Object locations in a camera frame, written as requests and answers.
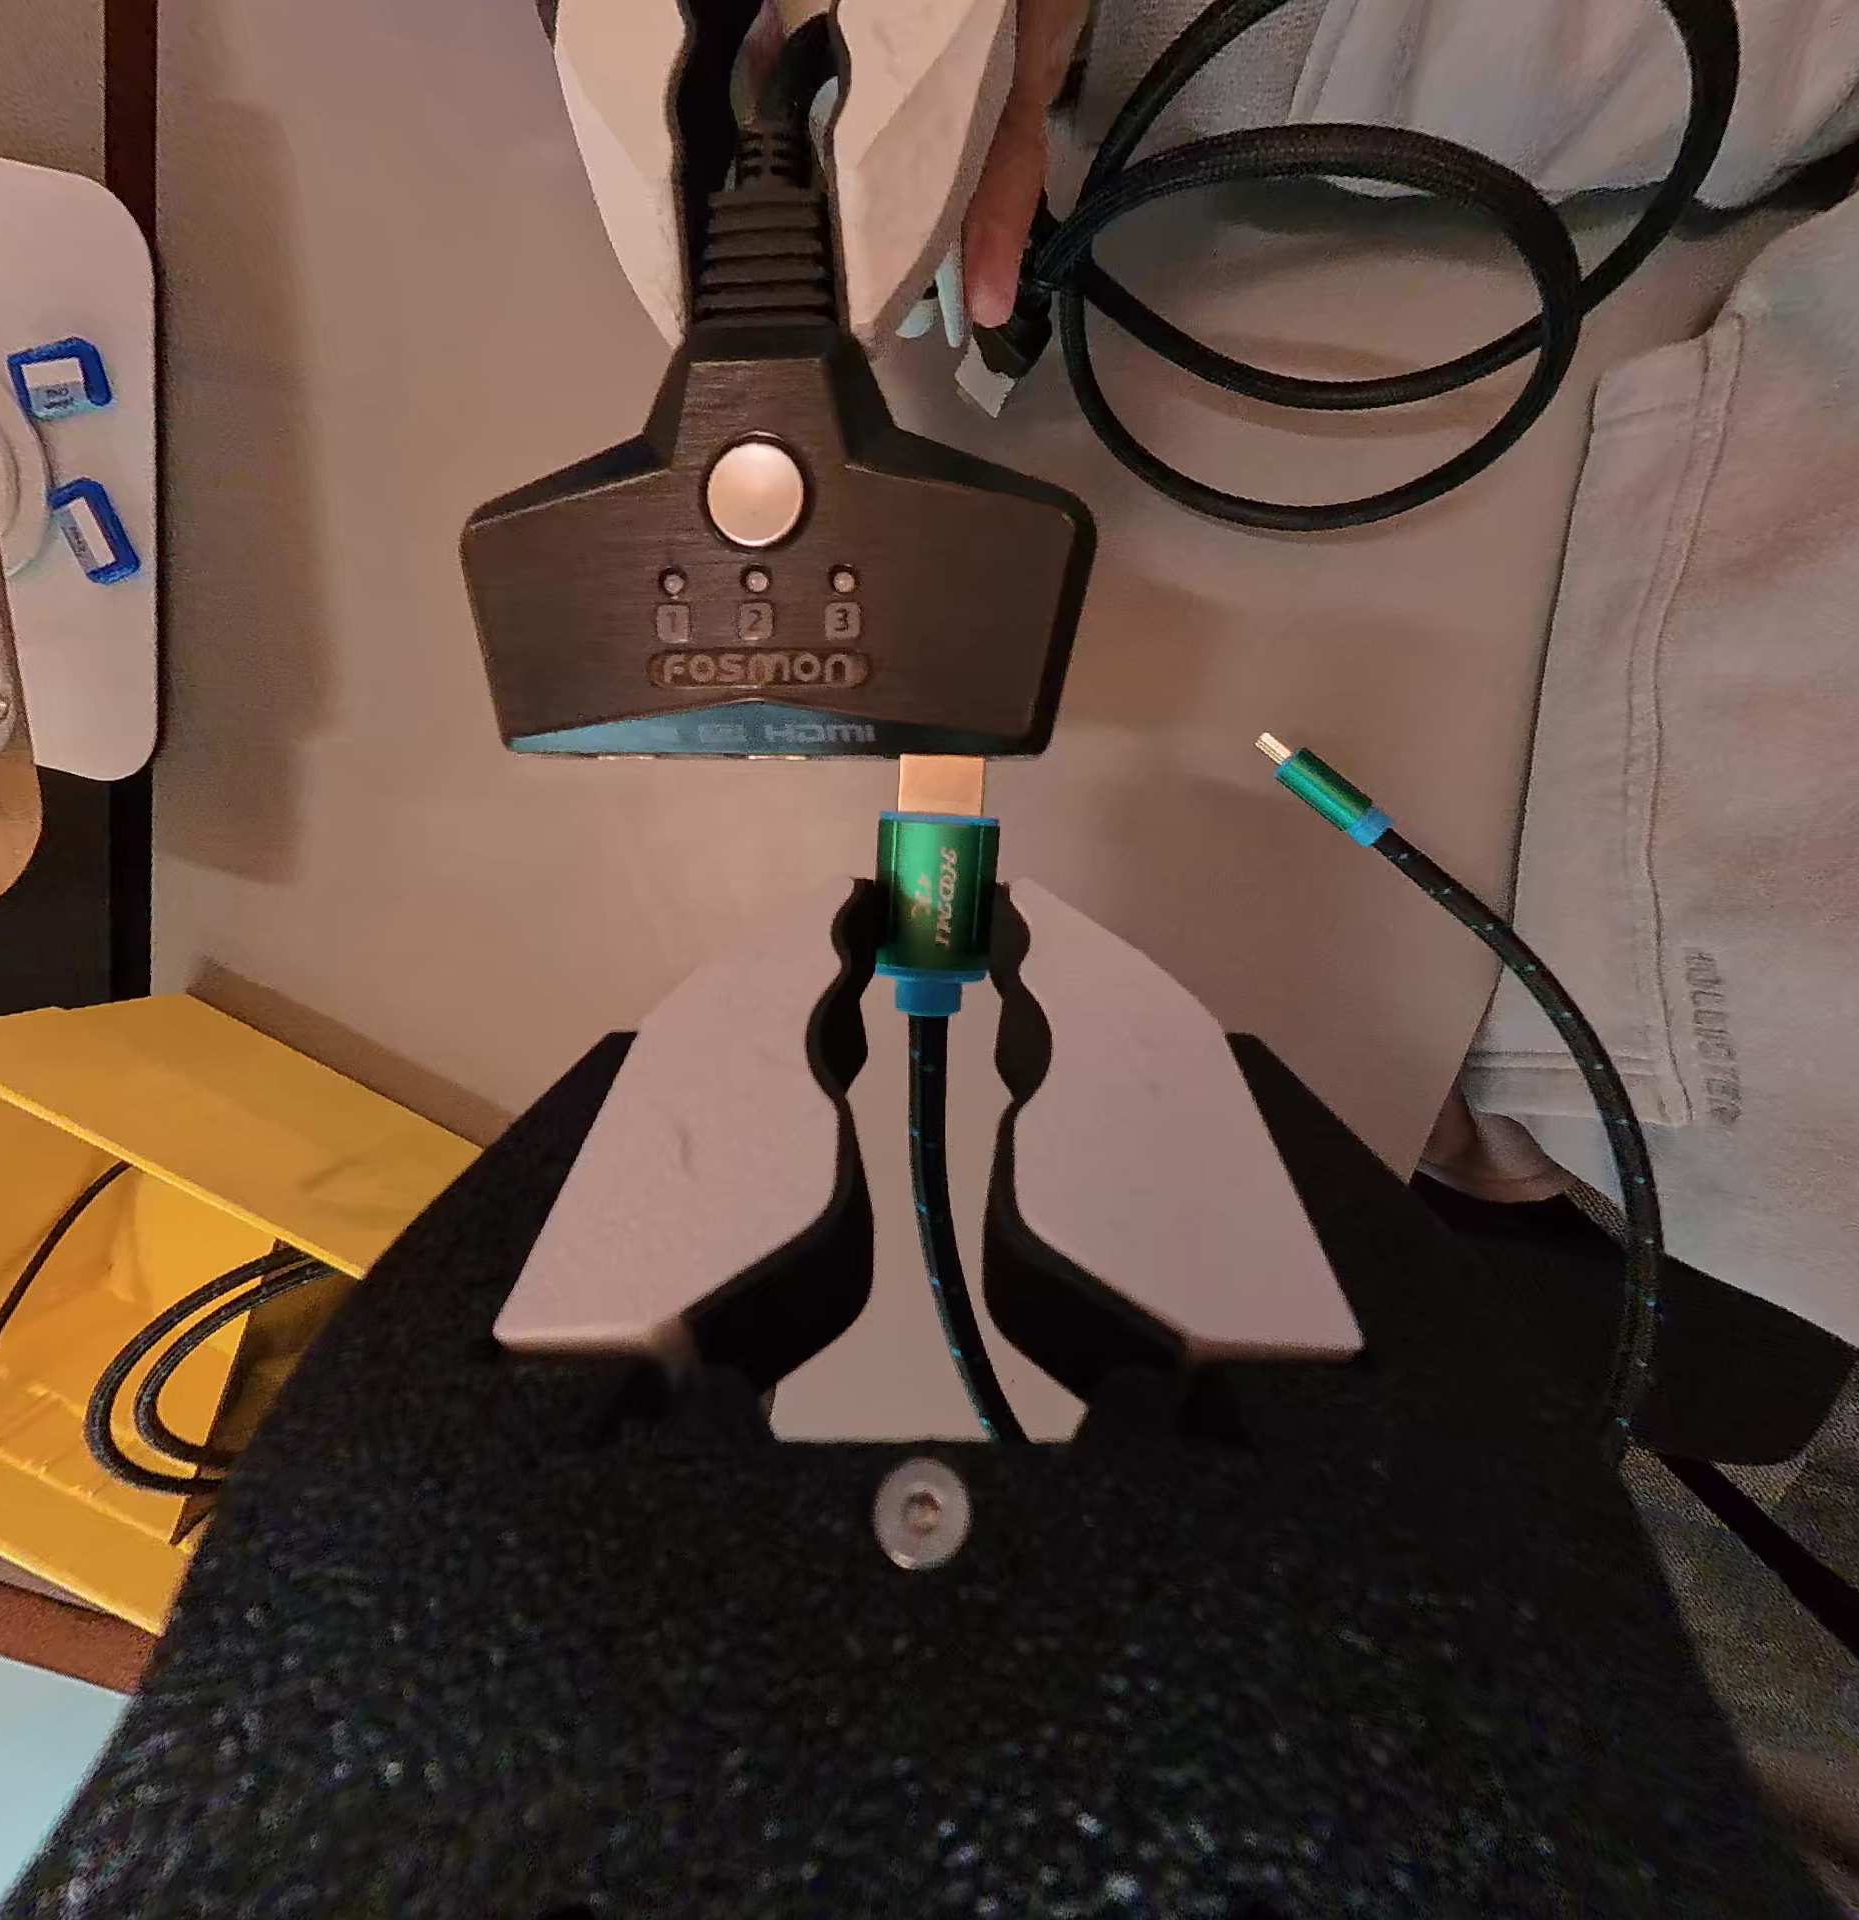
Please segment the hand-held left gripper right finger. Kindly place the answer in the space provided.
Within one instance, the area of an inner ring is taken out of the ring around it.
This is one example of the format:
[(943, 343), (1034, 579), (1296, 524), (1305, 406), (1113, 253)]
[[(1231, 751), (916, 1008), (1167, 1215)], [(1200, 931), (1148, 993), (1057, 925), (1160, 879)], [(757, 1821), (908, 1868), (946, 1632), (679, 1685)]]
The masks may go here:
[(1087, 1408), (1183, 1379), (1364, 1352), (1223, 1023), (1141, 950), (1030, 879), (995, 905), (987, 1309)]

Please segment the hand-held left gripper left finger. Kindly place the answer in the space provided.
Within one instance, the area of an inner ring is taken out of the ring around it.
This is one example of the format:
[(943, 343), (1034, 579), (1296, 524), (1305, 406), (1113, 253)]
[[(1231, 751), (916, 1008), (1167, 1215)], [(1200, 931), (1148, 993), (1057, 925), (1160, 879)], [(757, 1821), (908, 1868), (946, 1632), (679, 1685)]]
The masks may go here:
[(834, 879), (642, 1021), (498, 1348), (725, 1370), (772, 1396), (853, 1327), (875, 1218), (847, 1091), (878, 939), (872, 882)]

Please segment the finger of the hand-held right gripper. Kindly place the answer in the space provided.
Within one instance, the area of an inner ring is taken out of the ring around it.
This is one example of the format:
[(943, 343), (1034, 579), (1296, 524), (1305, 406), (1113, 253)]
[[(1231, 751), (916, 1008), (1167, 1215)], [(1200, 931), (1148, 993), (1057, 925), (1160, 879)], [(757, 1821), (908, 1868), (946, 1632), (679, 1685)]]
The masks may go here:
[(1017, 3), (823, 3), (839, 93), (825, 160), (847, 330), (883, 352), (943, 286), (943, 325), (967, 330), (963, 230), (1006, 103)]
[(694, 215), (679, 86), (699, 3), (555, 3), (553, 67), (584, 177), (627, 289), (666, 349), (691, 325)]

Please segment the black port switch box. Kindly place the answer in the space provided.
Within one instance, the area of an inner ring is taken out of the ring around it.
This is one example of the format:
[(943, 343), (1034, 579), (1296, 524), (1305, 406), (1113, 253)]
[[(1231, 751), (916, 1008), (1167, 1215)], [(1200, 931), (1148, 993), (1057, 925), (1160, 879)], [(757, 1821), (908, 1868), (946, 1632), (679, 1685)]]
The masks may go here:
[(1034, 757), (1097, 529), (893, 424), (805, 133), (749, 126), (642, 432), (477, 509), (459, 577), (533, 757)]

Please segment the person's right hand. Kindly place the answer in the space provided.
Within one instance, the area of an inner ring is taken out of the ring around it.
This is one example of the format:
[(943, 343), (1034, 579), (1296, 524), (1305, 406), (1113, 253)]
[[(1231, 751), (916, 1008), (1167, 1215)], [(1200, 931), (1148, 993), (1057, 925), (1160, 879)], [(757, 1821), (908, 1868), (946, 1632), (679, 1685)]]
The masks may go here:
[(1065, 90), (1094, 3), (1017, 3), (1012, 78), (963, 230), (964, 314), (1009, 321), (1020, 260), (1045, 195), (1049, 114)]

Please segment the yellow cardboard box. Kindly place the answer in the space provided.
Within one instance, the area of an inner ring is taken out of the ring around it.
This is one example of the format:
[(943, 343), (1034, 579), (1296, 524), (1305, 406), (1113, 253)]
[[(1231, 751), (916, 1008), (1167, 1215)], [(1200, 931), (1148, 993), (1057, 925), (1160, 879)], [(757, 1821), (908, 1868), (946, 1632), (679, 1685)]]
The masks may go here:
[(236, 1453), (475, 1159), (188, 997), (0, 1017), (0, 1560), (156, 1636)]

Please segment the white rounded plate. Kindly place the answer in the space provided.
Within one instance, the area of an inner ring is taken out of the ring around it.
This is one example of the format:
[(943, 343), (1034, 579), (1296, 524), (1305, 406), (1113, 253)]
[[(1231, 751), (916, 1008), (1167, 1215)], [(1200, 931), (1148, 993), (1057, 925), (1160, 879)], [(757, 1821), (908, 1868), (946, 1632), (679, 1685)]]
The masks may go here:
[[(30, 421), (4, 355), (84, 339), (111, 406)], [(133, 540), (139, 577), (96, 587), (47, 493), (96, 477)], [(100, 184), (0, 157), (0, 751), (91, 781), (139, 773), (156, 747), (156, 314), (148, 244)]]

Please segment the black chair seat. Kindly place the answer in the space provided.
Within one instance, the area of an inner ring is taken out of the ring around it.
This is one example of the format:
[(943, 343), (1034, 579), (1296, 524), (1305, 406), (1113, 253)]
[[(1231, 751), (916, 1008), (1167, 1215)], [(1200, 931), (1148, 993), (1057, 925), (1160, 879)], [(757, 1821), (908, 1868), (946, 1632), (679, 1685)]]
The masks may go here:
[[(1570, 1198), (1474, 1198), (1411, 1178), (1411, 1190), (1470, 1246), (1516, 1327), (1584, 1400), (1606, 1386), (1623, 1251)], [(1799, 1453), (1847, 1382), (1856, 1351), (1804, 1318), (1660, 1263), (1655, 1371), (1640, 1441), (1663, 1453), (1765, 1469)]]

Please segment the person's grey clothing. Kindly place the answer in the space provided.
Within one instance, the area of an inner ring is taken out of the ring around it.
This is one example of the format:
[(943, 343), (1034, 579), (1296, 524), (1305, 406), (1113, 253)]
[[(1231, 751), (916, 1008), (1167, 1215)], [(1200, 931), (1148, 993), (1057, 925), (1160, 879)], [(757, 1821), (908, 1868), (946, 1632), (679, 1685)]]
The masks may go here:
[[(1700, 188), (1859, 142), (1859, 3), (1736, 3)], [(1643, 1119), (1667, 1251), (1859, 1351), (1859, 184), (1606, 374), (1516, 925)]]

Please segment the pale blue sheet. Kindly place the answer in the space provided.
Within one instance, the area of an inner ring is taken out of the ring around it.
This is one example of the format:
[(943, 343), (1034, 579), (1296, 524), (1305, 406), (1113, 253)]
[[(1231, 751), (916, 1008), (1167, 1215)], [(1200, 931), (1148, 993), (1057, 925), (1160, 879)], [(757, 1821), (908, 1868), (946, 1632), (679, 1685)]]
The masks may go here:
[(74, 1800), (126, 1696), (0, 1656), (0, 1901)]

